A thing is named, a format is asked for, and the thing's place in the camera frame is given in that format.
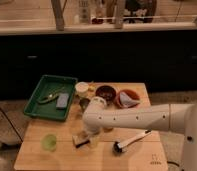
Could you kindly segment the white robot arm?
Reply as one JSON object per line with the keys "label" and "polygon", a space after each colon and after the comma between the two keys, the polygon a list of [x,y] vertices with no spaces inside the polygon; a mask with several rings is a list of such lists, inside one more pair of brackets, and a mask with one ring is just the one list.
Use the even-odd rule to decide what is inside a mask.
{"label": "white robot arm", "polygon": [[197,103],[109,110],[103,98],[93,97],[82,120],[88,135],[97,134],[101,127],[183,134],[180,171],[197,171]]}

